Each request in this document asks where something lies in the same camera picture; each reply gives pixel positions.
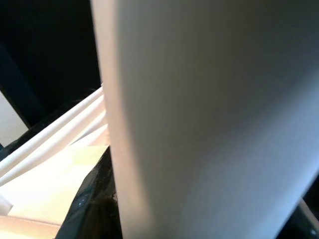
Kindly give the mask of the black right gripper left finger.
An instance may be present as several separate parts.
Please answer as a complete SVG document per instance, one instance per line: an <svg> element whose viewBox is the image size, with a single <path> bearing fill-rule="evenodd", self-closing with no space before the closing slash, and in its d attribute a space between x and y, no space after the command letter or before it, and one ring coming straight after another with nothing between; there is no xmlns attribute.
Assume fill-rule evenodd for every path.
<svg viewBox="0 0 319 239"><path fill-rule="evenodd" d="M122 230L107 147L84 178L57 233L58 239L121 239Z"/></svg>

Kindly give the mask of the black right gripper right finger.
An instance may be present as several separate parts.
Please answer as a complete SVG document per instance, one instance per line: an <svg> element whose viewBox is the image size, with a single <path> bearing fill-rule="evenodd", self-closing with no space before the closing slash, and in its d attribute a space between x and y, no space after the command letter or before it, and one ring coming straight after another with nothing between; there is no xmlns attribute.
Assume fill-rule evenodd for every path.
<svg viewBox="0 0 319 239"><path fill-rule="evenodd" d="M294 239L318 239L319 233L314 224L304 215L292 215L292 233Z"/></svg>

